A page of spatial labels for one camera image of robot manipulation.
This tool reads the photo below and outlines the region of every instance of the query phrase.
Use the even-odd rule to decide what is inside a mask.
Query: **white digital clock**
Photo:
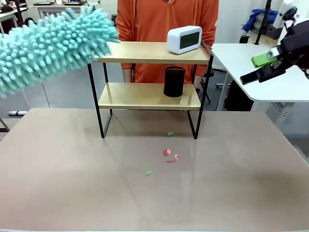
[[[201,39],[201,27],[186,26],[172,29],[168,32],[168,50],[175,54],[188,52],[200,47]]]

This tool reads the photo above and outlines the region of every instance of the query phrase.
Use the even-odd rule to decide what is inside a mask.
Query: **white desk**
[[[258,81],[242,85],[240,77],[255,70],[251,58],[268,51],[263,45],[241,43],[216,43],[212,51],[227,71],[220,96],[218,111],[222,110],[228,84],[234,79],[246,95],[254,101],[252,111],[266,112],[272,102],[285,103],[281,115],[276,120],[280,128],[295,102],[309,102],[309,80],[296,66],[286,74],[259,83]]]
[[[60,14],[61,12],[65,11],[66,8],[72,8],[76,13],[80,13],[81,7],[88,7],[87,4],[83,6],[66,6],[62,4],[54,4],[50,6],[34,6],[32,5],[32,8],[37,8],[40,18],[44,18],[45,16],[54,15],[57,16],[57,14]]]
[[[4,34],[4,30],[3,30],[3,27],[2,27],[2,24],[1,22],[5,21],[5,20],[8,20],[8,19],[13,19],[13,22],[14,22],[14,25],[15,27],[17,28],[17,22],[16,22],[16,18],[15,18],[15,13],[17,11],[10,11],[10,12],[7,12],[7,13],[3,13],[3,14],[0,14],[0,30],[1,30],[1,33]]]
[[[27,7],[27,3],[20,3],[21,7]]]

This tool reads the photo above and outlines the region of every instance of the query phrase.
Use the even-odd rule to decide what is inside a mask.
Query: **wooden shelf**
[[[109,43],[109,46],[112,54],[98,58],[97,62],[204,65],[209,62],[209,56],[202,47],[176,55],[168,51],[167,43],[121,42]]]
[[[163,94],[164,84],[106,83],[98,101],[100,109],[199,110],[201,103],[193,85],[183,86],[183,95]]]

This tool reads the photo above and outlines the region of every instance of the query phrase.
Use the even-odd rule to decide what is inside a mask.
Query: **green paper scrap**
[[[168,136],[173,136],[175,132],[168,132]]]

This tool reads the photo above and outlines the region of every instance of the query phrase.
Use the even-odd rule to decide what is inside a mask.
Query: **orange hoodie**
[[[196,25],[202,39],[212,47],[218,19],[219,0],[118,0],[116,19],[121,41],[166,42],[170,29]],[[191,83],[193,65],[175,64],[186,69],[185,83]],[[132,64],[122,64],[131,69]],[[165,68],[173,65],[136,64],[134,82],[164,83]],[[206,66],[198,65],[203,76]]]

